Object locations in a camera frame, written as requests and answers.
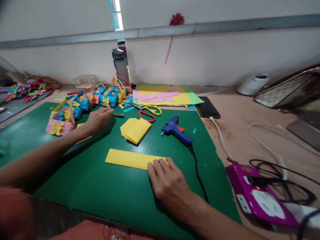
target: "window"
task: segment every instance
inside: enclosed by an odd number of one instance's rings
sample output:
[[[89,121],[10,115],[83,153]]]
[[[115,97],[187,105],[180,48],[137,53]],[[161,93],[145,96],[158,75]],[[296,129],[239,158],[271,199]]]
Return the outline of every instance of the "window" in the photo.
[[[116,31],[123,30],[119,0],[110,0],[110,7],[112,12],[114,29]]]

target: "purple power strip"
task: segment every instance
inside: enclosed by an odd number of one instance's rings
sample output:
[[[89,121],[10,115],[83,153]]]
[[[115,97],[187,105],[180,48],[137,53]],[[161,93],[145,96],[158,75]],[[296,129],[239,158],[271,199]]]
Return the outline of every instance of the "purple power strip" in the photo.
[[[237,201],[248,218],[258,218],[273,224],[299,227],[300,224],[269,186],[260,189],[248,181],[247,176],[261,176],[256,168],[233,164],[226,167],[226,172]]]

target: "hot glue gun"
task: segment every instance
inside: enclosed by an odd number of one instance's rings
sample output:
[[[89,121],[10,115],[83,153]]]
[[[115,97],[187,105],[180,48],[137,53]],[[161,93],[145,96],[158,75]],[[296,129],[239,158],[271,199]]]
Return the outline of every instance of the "hot glue gun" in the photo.
[[[185,146],[192,145],[193,138],[188,137],[187,135],[183,134],[177,124],[179,123],[179,115],[172,117],[166,124],[165,127],[162,128],[161,135],[170,135],[173,134],[182,144]]]

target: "smartphone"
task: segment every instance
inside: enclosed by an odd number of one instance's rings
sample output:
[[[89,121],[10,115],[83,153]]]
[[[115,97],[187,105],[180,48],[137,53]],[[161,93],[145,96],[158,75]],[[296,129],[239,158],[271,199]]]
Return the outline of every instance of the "smartphone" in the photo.
[[[220,118],[220,114],[216,108],[212,105],[211,101],[207,97],[199,97],[204,103],[197,104],[197,109],[200,113],[200,116],[203,118]]]

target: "person's right hand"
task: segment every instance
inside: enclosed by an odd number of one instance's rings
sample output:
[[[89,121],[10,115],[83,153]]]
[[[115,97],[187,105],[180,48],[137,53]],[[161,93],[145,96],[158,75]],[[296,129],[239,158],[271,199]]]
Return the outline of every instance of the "person's right hand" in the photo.
[[[171,158],[148,163],[148,174],[156,197],[179,220],[188,223],[194,217],[198,195],[192,192],[181,170]]]
[[[103,129],[112,118],[113,108],[99,108],[97,111],[91,112],[85,124],[79,127],[83,129],[85,134],[91,136]]]

